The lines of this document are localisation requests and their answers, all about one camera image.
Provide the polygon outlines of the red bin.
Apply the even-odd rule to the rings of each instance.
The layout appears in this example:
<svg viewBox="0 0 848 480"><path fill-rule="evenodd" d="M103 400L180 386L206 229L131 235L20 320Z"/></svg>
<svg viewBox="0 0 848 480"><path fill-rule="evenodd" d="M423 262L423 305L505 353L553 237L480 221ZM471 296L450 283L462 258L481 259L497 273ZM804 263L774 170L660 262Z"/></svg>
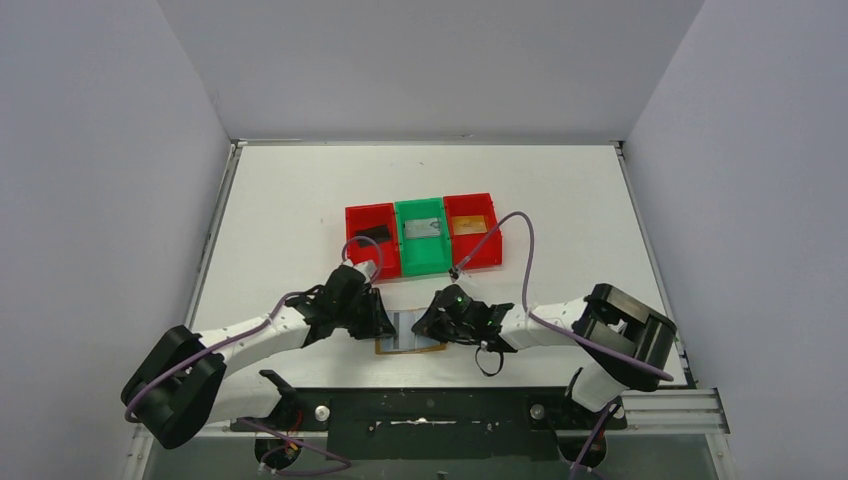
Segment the red bin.
<svg viewBox="0 0 848 480"><path fill-rule="evenodd" d="M345 248L345 256L354 263L382 260L379 280L402 276L398 229L392 203L345 208L346 239L358 237Z"/></svg>
<svg viewBox="0 0 848 480"><path fill-rule="evenodd" d="M489 193L450 195L443 198L450 234L452 260L457 265L468 256L497 222ZM464 269L497 267L503 261L503 239L500 231L493 233L474 254Z"/></svg>

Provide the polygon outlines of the silver card in green bin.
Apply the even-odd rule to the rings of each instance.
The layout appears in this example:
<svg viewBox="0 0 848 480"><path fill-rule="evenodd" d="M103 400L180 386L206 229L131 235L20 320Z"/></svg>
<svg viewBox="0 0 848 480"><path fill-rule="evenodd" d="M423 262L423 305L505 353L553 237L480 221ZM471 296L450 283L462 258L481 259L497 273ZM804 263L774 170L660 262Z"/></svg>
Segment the silver card in green bin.
<svg viewBox="0 0 848 480"><path fill-rule="evenodd" d="M441 220L437 217L406 220L403 232L407 239L439 237L442 235Z"/></svg>

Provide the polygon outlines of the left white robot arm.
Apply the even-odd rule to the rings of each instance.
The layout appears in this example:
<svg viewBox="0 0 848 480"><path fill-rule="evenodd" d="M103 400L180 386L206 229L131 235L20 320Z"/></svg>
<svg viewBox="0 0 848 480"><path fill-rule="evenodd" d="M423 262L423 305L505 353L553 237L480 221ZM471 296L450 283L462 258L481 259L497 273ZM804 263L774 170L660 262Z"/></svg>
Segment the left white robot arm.
<svg viewBox="0 0 848 480"><path fill-rule="evenodd" d="M285 294L259 317L215 330L168 329L124 386L125 419L173 449L208 424L280 411L291 387L259 368L273 355L299 350L343 329L357 340L390 336L373 261L345 261L325 283Z"/></svg>

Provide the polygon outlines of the left red bin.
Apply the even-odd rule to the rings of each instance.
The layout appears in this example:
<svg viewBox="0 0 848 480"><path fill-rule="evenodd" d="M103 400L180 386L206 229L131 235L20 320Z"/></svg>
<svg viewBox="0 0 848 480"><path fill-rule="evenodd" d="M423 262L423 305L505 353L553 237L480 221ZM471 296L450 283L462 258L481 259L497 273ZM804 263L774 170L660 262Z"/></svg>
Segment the left red bin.
<svg viewBox="0 0 848 480"><path fill-rule="evenodd" d="M345 256L354 263L382 260L379 280L402 276L398 229L392 203L345 208L346 239L358 237L345 248Z"/></svg>

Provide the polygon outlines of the right red bin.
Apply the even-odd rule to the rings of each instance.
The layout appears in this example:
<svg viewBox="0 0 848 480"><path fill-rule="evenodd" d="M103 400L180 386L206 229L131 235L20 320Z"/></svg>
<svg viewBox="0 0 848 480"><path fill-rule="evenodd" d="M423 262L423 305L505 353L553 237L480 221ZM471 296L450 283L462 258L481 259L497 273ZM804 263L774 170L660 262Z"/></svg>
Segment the right red bin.
<svg viewBox="0 0 848 480"><path fill-rule="evenodd" d="M450 234L452 260L457 265L468 256L497 222L489 193L450 195L443 198ZM464 269L497 267L503 261L503 239L500 231L493 233L474 254Z"/></svg>

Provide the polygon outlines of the black card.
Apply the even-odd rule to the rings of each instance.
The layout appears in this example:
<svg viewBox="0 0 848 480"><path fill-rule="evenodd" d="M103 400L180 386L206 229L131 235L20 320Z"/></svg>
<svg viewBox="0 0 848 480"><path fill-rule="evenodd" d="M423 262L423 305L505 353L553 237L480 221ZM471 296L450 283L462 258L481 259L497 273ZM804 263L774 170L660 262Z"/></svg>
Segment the black card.
<svg viewBox="0 0 848 480"><path fill-rule="evenodd" d="M380 224L365 229L356 230L354 232L354 235L357 237L369 238L376 244L391 243L393 241L393 234L387 224Z"/></svg>

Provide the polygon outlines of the green middle bin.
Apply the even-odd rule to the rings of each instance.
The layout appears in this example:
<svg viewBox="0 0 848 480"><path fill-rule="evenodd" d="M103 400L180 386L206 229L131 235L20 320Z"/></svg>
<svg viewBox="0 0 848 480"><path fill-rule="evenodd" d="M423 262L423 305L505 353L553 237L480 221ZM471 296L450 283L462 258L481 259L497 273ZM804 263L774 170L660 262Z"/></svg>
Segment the green middle bin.
<svg viewBox="0 0 848 480"><path fill-rule="evenodd" d="M442 197L394 204L402 275L446 273L452 250Z"/></svg>

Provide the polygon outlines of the gold card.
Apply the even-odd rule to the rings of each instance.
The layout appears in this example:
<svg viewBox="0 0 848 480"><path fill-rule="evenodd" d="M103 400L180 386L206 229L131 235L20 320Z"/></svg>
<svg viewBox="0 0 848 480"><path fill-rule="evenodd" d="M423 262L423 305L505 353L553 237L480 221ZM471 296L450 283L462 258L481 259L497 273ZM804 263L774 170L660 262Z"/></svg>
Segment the gold card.
<svg viewBox="0 0 848 480"><path fill-rule="evenodd" d="M485 234L489 230L486 217L483 215L454 216L451 218L451 226L454 236Z"/></svg>

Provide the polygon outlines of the yellow leather card holder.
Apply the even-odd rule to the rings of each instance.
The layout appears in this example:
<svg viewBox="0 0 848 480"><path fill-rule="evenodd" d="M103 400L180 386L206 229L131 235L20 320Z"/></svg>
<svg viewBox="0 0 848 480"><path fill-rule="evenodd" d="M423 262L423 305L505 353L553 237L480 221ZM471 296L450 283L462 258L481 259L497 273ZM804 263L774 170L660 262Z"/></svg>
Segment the yellow leather card holder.
<svg viewBox="0 0 848 480"><path fill-rule="evenodd" d="M395 335L390 338L376 340L375 354L378 356L423 354L445 350L447 348L446 343L439 343L436 340L418 335L412 331L412 326L425 313L425 309L389 311L388 319L395 329Z"/></svg>

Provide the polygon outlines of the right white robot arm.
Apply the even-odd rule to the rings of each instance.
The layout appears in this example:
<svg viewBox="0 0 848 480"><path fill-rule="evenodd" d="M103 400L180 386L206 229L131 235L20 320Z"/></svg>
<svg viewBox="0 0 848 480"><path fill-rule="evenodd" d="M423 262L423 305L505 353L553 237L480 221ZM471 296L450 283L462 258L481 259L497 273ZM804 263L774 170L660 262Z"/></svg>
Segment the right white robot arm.
<svg viewBox="0 0 848 480"><path fill-rule="evenodd" d="M581 298L529 309L486 304L452 284L436 292L412 331L440 343L503 356L535 347L576 347L589 356L568 398L597 413L628 390L654 392L672 380L665 369L677 334L663 314L606 283Z"/></svg>

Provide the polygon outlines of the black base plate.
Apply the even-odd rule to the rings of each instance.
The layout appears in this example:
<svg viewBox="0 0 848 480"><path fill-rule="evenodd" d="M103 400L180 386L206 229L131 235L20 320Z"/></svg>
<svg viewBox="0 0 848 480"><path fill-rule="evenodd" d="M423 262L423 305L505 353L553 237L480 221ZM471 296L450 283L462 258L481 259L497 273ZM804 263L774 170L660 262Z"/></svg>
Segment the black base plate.
<svg viewBox="0 0 848 480"><path fill-rule="evenodd" d="M350 460L554 460L556 435L538 405L558 410L564 388L301 389L301 431L324 433Z"/></svg>

